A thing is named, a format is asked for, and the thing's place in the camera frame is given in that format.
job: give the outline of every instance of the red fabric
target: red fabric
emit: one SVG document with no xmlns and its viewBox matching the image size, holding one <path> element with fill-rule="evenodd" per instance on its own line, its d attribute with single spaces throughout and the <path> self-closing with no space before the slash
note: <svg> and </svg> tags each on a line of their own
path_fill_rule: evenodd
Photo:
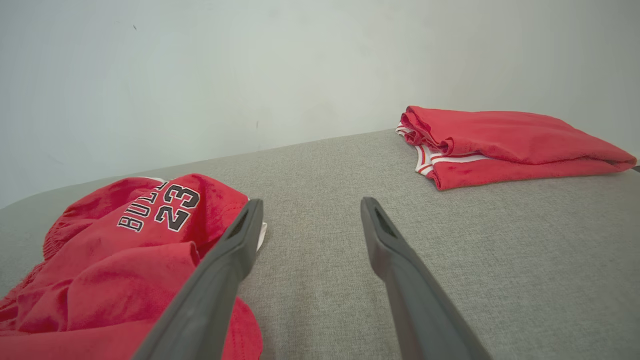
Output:
<svg viewBox="0 0 640 360">
<path fill-rule="evenodd" d="M 69 206 L 44 262 L 0 302 L 0 359 L 130 358 L 247 201 L 191 174 L 123 179 Z M 223 359 L 261 352 L 253 313 L 236 299 Z"/>
<path fill-rule="evenodd" d="M 560 119 L 533 113 L 474 113 L 409 106 L 398 132 L 409 144 L 426 144 L 432 160 L 440 159 L 433 161 L 433 170 L 426 174 L 439 190 L 607 174 L 636 164 L 633 156 L 608 142 Z M 481 158 L 477 155 L 488 159 L 474 160 Z M 457 163 L 455 159 L 468 162 Z"/>
</svg>

